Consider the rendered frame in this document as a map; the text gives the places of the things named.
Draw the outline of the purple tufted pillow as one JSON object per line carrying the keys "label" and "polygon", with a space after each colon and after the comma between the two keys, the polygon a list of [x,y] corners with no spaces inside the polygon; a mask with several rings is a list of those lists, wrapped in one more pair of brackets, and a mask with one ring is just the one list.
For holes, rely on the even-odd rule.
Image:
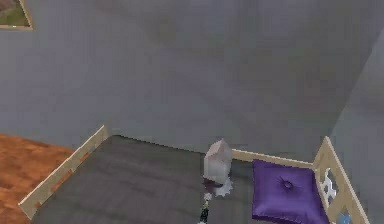
{"label": "purple tufted pillow", "polygon": [[252,162],[252,218],[276,224],[330,224],[309,168]]}

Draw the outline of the wooden bed with grey mattress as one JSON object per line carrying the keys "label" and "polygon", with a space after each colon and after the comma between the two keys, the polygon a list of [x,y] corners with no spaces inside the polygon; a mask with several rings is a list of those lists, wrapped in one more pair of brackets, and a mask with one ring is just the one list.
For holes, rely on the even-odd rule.
{"label": "wooden bed with grey mattress", "polygon": [[330,139],[312,162],[232,149],[231,193],[203,177],[206,154],[109,136],[101,127],[20,202],[34,224],[276,224],[252,218],[252,162],[309,168],[330,224],[370,224]]}

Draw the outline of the wooden framed wall picture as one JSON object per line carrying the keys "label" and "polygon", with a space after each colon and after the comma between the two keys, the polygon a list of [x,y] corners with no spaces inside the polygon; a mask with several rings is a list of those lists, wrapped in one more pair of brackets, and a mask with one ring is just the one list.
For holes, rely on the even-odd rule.
{"label": "wooden framed wall picture", "polygon": [[32,17],[25,0],[0,0],[0,29],[33,29]]}

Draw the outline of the white spiky flat object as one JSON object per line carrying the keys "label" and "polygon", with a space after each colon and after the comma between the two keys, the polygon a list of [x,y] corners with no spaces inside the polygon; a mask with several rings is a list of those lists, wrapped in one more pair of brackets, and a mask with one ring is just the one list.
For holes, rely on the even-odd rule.
{"label": "white spiky flat object", "polygon": [[226,195],[231,193],[232,189],[232,181],[230,179],[227,179],[221,187],[215,189],[214,193],[216,197],[225,197]]}

